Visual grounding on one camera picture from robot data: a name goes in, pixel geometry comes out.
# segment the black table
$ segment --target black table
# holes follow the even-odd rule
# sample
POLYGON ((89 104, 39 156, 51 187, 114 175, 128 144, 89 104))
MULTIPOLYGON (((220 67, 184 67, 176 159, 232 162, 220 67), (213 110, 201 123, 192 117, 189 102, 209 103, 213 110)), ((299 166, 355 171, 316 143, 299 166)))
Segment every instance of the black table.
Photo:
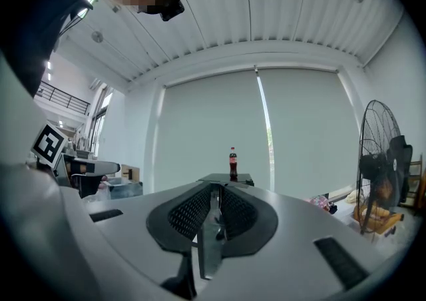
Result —
POLYGON ((248 173, 239 173, 236 177, 236 180, 231 180, 231 177, 227 173, 212 173, 208 176, 205 176, 201 179, 198 179, 198 181, 217 181, 217 182, 226 182, 226 181, 232 181, 232 182, 239 182, 241 184, 246 184, 250 186, 254 186, 253 179, 248 173))

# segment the railing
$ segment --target railing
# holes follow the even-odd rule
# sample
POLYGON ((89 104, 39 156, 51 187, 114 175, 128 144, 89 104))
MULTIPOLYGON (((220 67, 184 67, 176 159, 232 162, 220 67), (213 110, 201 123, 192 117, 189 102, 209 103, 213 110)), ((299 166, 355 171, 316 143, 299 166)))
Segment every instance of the railing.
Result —
POLYGON ((87 108, 90 103, 80 100, 50 84, 41 81, 37 95, 43 97, 49 101, 57 103, 58 105, 68 108, 72 111, 76 111, 81 114, 86 114, 87 108))

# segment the black slot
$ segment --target black slot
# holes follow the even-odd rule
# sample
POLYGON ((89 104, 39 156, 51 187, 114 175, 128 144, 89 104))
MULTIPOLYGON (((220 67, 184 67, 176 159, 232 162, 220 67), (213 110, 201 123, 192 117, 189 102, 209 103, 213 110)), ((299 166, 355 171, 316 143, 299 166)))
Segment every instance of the black slot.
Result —
POLYGON ((210 211, 210 191, 210 183, 201 182, 151 211, 146 227, 163 250, 191 253, 192 239, 210 211))
POLYGON ((334 238, 321 238, 314 244, 346 290, 356 286, 368 276, 368 273, 334 238))
POLYGON ((96 222, 100 222, 101 220, 106 220, 106 219, 110 219, 110 218, 120 216, 121 214, 122 214, 122 212, 115 208, 113 210, 107 210, 107 211, 92 213, 89 216, 92 218, 93 222, 96 223, 96 222))

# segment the plastic bag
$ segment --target plastic bag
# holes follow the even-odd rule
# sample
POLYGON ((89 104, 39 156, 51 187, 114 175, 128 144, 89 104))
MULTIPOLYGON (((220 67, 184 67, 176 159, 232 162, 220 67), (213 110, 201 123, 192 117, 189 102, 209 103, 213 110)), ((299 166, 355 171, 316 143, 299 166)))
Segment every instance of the plastic bag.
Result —
POLYGON ((138 183, 115 185, 111 188, 111 199, 122 199, 140 196, 143 194, 143 187, 138 183))
POLYGON ((109 187, 105 184, 100 184, 95 194, 91 194, 90 196, 85 196, 83 198, 85 202, 103 202, 110 199, 111 192, 109 191, 109 187))

